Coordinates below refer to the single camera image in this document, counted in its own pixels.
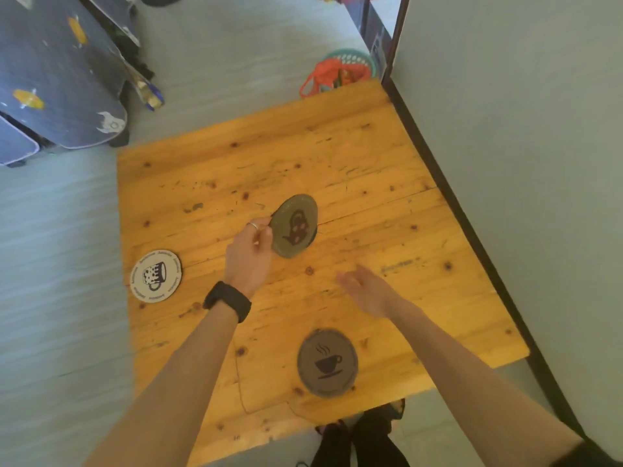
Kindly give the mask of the grey teapot print coaster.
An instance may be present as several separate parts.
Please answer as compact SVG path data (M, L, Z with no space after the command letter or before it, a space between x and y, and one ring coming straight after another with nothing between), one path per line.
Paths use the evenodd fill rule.
M318 230L318 206L307 194L297 194L271 215L272 250L281 258L292 259L304 252L315 240Z

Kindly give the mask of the dark space print bedding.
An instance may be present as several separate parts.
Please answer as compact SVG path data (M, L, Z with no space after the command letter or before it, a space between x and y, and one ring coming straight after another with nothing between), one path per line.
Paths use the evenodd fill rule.
M136 0L0 0L0 165L128 143Z

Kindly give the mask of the blue yellow toy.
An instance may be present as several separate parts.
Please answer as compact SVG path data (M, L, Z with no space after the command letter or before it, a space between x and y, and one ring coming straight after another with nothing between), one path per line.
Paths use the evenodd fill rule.
M127 62L124 63L124 66L130 84L147 109L156 111L165 105L163 94L150 80Z

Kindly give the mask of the white mug print coaster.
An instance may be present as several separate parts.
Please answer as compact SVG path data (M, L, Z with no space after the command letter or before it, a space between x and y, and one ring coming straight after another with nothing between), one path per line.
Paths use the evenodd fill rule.
M182 279L180 258L169 250L154 250L136 262L129 274L129 289L141 303L155 304L172 296Z

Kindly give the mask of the person's left hand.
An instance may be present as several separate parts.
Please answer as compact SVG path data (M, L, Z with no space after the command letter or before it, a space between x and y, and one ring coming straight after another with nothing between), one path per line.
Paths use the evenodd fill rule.
M272 248L244 243L244 228L227 246L223 281L252 299L271 268Z

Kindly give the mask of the person's right forearm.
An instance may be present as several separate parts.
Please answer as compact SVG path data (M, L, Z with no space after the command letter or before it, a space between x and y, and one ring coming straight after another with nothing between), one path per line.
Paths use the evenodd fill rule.
M549 467L581 437L500 377L409 301L387 317L409 342L486 467Z

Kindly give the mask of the person's left forearm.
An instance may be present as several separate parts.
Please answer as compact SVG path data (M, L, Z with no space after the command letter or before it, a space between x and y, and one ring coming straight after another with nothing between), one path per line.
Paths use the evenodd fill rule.
M84 467L186 467L237 325L226 304L208 310Z

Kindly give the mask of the black wristwatch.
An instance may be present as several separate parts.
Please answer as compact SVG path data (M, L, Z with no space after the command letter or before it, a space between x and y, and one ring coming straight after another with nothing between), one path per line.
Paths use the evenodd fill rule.
M218 303L229 306L236 313L238 323L245 321L252 308L252 302L245 294L223 281L216 282L210 289L202 308L211 310Z

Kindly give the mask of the person's right hand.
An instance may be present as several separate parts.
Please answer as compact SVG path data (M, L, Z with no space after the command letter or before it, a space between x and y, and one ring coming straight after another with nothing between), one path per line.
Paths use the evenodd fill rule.
M402 301L402 297L380 276L374 284L359 284L354 279L354 270L351 270L337 273L336 280L356 305L371 316L391 319Z

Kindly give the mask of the person's legs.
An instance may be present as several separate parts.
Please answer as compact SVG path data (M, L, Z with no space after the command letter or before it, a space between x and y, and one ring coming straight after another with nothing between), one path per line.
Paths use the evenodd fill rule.
M351 467L352 448L357 467L410 467L389 438L392 423L402 419L405 408L406 400L400 399L366 410L352 426L342 419L316 426L322 439L313 460L298 461L295 467Z

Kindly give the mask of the wooden table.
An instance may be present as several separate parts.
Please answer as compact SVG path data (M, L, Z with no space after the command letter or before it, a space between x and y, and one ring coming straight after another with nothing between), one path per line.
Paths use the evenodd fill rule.
M232 237L294 195L318 205L316 239L273 258L236 330L189 467L433 387L399 331L338 286L336 274L357 263L489 366L530 353L377 80L127 148L116 162L125 284L154 250L183 267L165 301L128 290L136 394L205 315ZM312 395L297 370L300 345L319 328L341 331L359 360L354 387L332 399Z

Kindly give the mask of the teal plastic basket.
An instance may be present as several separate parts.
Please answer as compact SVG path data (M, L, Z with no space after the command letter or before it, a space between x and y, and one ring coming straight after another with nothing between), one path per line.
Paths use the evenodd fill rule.
M368 52L355 48L339 48L325 55L322 61L329 59L337 59L343 64L364 65L369 68L372 78L378 77L378 67Z

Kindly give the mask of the grey coffee cup print coaster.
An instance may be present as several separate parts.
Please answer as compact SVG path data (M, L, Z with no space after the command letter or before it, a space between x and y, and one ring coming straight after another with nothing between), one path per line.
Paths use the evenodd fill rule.
M332 399L354 387L359 373L358 355L352 341L341 331L319 328L300 345L297 370L312 395Z

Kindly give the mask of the orange mesh bag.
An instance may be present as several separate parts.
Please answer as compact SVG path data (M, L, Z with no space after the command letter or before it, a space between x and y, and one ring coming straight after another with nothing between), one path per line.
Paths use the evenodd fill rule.
M325 91L353 85L371 79L368 67L343 64L337 59L319 62L299 89L301 98L309 98Z

